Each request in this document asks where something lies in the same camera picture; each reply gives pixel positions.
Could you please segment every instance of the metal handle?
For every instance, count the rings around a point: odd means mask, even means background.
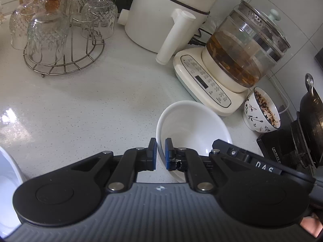
[[[306,85],[307,91],[311,95],[311,98],[313,100],[315,100],[315,96],[314,96],[314,79],[313,79],[313,76],[310,73],[307,73],[305,75],[305,85]]]

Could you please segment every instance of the white speckled countertop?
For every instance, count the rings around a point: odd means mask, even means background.
[[[147,147],[159,116],[171,103],[193,100],[175,76],[172,61],[131,41],[117,25],[101,57],[80,72],[46,76],[29,69],[10,45],[9,20],[0,25],[0,146],[27,178],[58,169],[103,150],[122,154]],[[258,133],[241,110],[223,118],[233,143],[261,154]],[[138,182],[175,182],[157,160]]]

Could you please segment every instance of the bowl rim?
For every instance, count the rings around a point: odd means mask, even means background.
[[[275,105],[275,103],[273,102],[273,100],[271,99],[271,97],[262,89],[262,88],[260,88],[259,86],[255,86],[254,87],[254,89],[253,89],[253,95],[254,95],[254,97],[255,97],[255,100],[256,100],[256,102],[257,102],[257,104],[258,104],[258,106],[260,107],[260,105],[259,105],[259,102],[258,102],[258,100],[257,100],[257,98],[256,98],[256,95],[255,95],[255,90],[258,90],[258,92],[259,92],[259,89],[261,90],[259,93],[261,93],[262,95],[264,95],[264,96],[266,96],[268,99],[270,99],[270,101],[271,101],[271,103],[272,103],[272,105],[274,106],[274,113],[275,113],[275,115],[277,114],[277,116],[278,116],[278,119],[279,119],[279,126],[278,127],[275,127],[275,126],[273,126],[272,124],[271,124],[271,122],[268,120],[268,118],[267,118],[267,116],[264,114],[264,111],[260,108],[260,110],[261,110],[261,113],[263,114],[263,116],[266,118],[266,120],[267,120],[267,122],[273,127],[273,128],[275,128],[275,129],[278,129],[278,128],[280,128],[280,125],[281,125],[281,123],[280,123],[280,115],[279,115],[279,112],[278,112],[278,110],[277,110],[277,107],[276,107],[276,105]]]
[[[162,148],[162,143],[161,143],[161,133],[162,133],[162,125],[165,121],[165,119],[167,118],[167,116],[171,113],[171,111],[175,108],[177,108],[178,106],[182,106],[182,105],[188,105],[188,106],[193,106],[193,107],[198,107],[200,109],[202,109],[203,111],[205,111],[206,113],[208,113],[209,115],[211,115],[213,118],[215,118],[220,124],[221,126],[224,128],[224,135],[227,137],[227,139],[229,140],[229,143],[232,144],[232,138],[231,135],[229,133],[229,130],[227,128],[227,126],[225,125],[225,123],[223,122],[223,120],[219,117],[218,114],[216,114],[212,109],[210,109],[209,107],[205,106],[202,103],[198,103],[195,101],[191,101],[191,100],[183,100],[183,101],[178,101],[175,103],[172,103],[171,105],[169,105],[161,114],[161,116],[159,117],[158,123],[157,123],[157,127],[156,127],[156,141],[157,141],[157,146],[158,148],[158,153],[159,156],[163,155],[163,157],[165,157],[163,148]]]

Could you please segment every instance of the bowl with leaf pattern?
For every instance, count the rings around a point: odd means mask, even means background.
[[[268,133],[280,127],[278,110],[269,95],[255,87],[243,104],[242,117],[249,129]]]

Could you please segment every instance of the dirty bowl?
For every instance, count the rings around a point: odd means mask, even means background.
[[[158,153],[165,161],[165,139],[171,138],[174,147],[194,149],[199,155],[208,156],[215,140],[232,144],[231,136],[222,119],[210,108],[194,101],[171,104],[161,114],[156,130]],[[170,172],[177,181],[184,182],[183,172]]]
[[[24,181],[14,159],[0,147],[0,237],[10,235],[20,221],[12,205],[12,196]]]
[[[260,87],[255,87],[243,104],[242,116],[253,131],[267,133],[280,127],[280,117],[274,102]]]

